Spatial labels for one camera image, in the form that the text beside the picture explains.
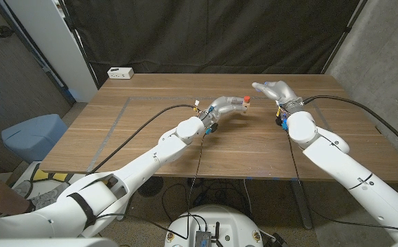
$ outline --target black curtain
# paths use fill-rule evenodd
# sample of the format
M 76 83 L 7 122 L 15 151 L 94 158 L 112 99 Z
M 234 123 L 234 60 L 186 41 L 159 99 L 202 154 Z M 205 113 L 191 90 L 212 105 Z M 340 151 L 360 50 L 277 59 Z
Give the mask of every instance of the black curtain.
M 351 1 L 68 0 L 100 81 L 135 73 L 320 73 Z

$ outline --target table leg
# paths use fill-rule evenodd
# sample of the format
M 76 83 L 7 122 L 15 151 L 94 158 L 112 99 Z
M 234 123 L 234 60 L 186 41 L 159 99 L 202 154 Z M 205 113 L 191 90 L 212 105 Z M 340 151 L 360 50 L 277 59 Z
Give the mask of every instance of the table leg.
M 300 187 L 299 182 L 292 180 L 290 185 L 295 195 L 295 200 L 300 210 L 301 221 L 303 222 L 304 228 L 307 230 L 312 229 L 314 225 L 312 224 L 312 219 L 310 217 L 309 208 L 307 207 L 306 200 L 304 198 L 303 188 Z

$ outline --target blue cushion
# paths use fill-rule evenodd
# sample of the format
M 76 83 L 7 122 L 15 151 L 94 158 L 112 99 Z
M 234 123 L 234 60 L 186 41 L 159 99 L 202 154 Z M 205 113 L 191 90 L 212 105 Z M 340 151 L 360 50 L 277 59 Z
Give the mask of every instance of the blue cushion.
M 29 119 L 2 131 L 4 145 L 24 161 L 42 161 L 67 131 L 59 115 Z

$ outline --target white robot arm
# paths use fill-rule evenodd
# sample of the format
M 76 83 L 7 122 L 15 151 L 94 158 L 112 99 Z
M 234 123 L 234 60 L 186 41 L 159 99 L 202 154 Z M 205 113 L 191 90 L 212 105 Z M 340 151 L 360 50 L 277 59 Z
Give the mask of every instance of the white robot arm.
M 247 109 L 243 98 L 217 98 L 199 117 L 180 122 L 163 134 L 158 145 L 121 169 L 79 179 L 48 207 L 0 218 L 0 239 L 94 236 L 126 210 L 131 195 L 149 177 L 178 159 L 194 137 L 213 132 L 222 115 Z
M 290 138 L 304 149 L 315 165 L 335 178 L 381 224 L 398 228 L 398 193 L 347 153 L 349 146 L 338 135 L 316 126 L 310 113 L 303 110 L 285 82 L 253 83 L 291 115 L 287 119 Z M 398 230 L 386 228 L 398 242 Z

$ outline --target gray wall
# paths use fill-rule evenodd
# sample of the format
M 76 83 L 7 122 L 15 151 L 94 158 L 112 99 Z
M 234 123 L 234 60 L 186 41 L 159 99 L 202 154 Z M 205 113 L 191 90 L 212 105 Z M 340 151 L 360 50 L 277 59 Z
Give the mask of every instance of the gray wall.
M 326 73 L 334 76 L 352 99 L 373 109 L 398 130 L 398 1 L 369 0 Z M 373 121 L 398 150 L 395 135 L 377 120 Z M 310 191 L 316 193 L 321 190 L 320 186 L 314 185 Z M 340 198 L 338 193 L 345 191 L 331 189 L 336 185 L 325 186 L 331 190 L 331 193 L 325 191 L 331 198 L 330 202 L 326 199 L 325 204 L 336 207 L 336 211 L 329 207 L 328 213 L 343 210 L 337 217 L 341 220 L 375 223 L 362 207 L 356 206 L 353 198 L 347 197 L 348 201 L 341 198 L 341 204 L 335 202 Z M 374 228 L 320 223 L 316 227 L 320 246 L 389 246 L 393 243 L 387 234 Z

